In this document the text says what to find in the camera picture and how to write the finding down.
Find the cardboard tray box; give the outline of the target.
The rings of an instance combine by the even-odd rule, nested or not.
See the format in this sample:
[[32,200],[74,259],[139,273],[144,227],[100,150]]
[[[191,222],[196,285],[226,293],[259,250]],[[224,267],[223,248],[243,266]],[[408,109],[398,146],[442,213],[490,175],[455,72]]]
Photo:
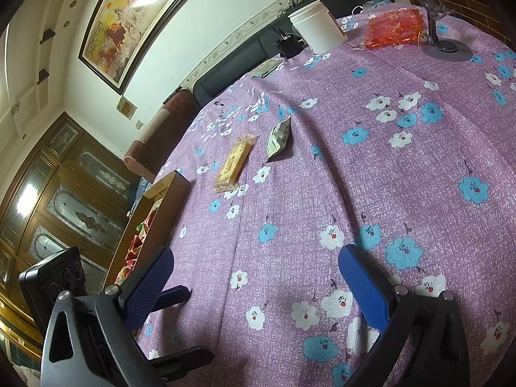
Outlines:
[[144,192],[115,248],[104,281],[106,287],[126,279],[156,248],[165,245],[190,188],[190,182],[173,170]]

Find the wooden glass door cabinet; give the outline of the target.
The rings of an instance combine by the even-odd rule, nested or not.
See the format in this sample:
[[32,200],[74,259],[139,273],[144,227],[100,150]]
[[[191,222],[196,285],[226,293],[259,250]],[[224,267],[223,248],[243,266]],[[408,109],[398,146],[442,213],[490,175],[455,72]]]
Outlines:
[[1,347],[10,361],[36,369],[43,347],[21,272],[77,246],[86,291],[98,293],[139,181],[68,114],[37,140],[1,203]]

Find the flat green booklet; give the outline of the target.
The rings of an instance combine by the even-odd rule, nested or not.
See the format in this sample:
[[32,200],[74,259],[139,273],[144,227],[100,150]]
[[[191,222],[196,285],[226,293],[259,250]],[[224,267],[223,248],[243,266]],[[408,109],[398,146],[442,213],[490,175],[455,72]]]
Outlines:
[[279,66],[281,66],[283,60],[281,58],[271,58],[263,61],[260,65],[257,65],[249,75],[253,78],[264,79],[272,74]]

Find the red mesh gift bag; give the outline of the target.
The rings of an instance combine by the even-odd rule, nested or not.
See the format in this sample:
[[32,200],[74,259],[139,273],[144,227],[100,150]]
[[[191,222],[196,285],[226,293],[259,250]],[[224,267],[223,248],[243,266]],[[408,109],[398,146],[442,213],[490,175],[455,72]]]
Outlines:
[[368,21],[362,46],[367,50],[387,46],[418,45],[425,23],[418,9],[388,11]]

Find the black leather sofa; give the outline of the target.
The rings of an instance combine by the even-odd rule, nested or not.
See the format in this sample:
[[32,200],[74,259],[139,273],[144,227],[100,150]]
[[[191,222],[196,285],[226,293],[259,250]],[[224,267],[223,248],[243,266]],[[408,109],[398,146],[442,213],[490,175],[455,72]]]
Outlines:
[[302,38],[292,25],[289,15],[315,1],[322,2],[335,19],[346,17],[373,0],[290,0],[288,8],[272,16],[267,25],[258,27],[220,61],[216,62],[193,86],[193,96],[199,107],[219,96],[239,77],[277,54],[295,56],[302,50]]

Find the purple floral tablecloth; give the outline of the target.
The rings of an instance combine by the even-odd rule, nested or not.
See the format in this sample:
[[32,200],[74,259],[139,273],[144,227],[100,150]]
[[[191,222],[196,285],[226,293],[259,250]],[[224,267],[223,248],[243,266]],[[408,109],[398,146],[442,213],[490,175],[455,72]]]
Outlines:
[[[443,38],[463,62],[417,45],[365,50],[371,13],[349,40],[302,52],[269,77],[244,74],[203,107],[159,170],[191,190],[174,224],[170,286],[183,306],[152,313],[148,358],[194,345],[214,361],[184,386],[341,386],[378,338],[338,269],[362,246],[393,282],[457,295],[471,384],[515,337],[515,53],[463,20]],[[275,125],[290,138],[268,158]],[[255,134],[232,191],[213,185],[237,139]]]

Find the dark red foil snack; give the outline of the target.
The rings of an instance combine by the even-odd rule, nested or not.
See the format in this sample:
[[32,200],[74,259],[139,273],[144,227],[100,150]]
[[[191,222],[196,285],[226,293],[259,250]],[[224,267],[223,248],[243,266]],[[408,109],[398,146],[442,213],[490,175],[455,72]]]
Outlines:
[[150,227],[152,226],[154,219],[156,217],[157,211],[159,207],[153,207],[148,216],[136,227],[137,234],[133,237],[129,244],[129,249],[127,250],[127,254],[125,256],[125,265],[121,268],[120,272],[117,274],[114,283],[117,285],[123,284],[126,281],[127,277],[132,273],[137,263],[138,257],[142,250],[144,241],[150,231]]

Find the small black object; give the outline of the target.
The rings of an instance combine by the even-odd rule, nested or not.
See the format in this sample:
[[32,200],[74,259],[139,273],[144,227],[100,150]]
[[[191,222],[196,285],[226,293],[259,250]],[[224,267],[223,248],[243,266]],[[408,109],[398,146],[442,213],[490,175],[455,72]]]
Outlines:
[[302,52],[305,42],[301,37],[295,33],[284,32],[281,28],[278,29],[278,32],[280,38],[275,42],[275,47],[283,58],[292,59]]

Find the framed horse painting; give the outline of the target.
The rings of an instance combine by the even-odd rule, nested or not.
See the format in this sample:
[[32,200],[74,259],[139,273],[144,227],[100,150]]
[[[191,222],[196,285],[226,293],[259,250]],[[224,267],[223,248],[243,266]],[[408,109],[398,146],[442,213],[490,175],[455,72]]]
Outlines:
[[184,1],[98,0],[79,60],[122,95],[145,53]]

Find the white plastic jar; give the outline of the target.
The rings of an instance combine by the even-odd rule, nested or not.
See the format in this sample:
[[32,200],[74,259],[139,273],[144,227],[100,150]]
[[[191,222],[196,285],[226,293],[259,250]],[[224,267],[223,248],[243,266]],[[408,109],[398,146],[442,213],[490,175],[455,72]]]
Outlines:
[[294,11],[288,18],[314,54],[328,52],[347,41],[333,15],[319,0]]

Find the white green snack packet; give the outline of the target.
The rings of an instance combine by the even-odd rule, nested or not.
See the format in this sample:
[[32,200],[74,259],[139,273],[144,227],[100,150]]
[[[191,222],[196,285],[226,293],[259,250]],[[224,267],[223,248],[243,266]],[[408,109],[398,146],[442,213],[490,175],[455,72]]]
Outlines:
[[272,158],[284,151],[290,138],[290,116],[277,123],[270,131],[267,141],[267,156]]

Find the tan biscuit bar packet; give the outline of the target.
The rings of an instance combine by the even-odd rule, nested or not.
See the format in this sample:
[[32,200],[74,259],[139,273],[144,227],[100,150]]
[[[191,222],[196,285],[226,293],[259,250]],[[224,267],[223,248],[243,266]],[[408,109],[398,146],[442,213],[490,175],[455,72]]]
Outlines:
[[230,151],[214,182],[214,193],[232,191],[236,187],[243,165],[256,140],[257,136],[255,134],[245,134],[237,139],[236,145]]

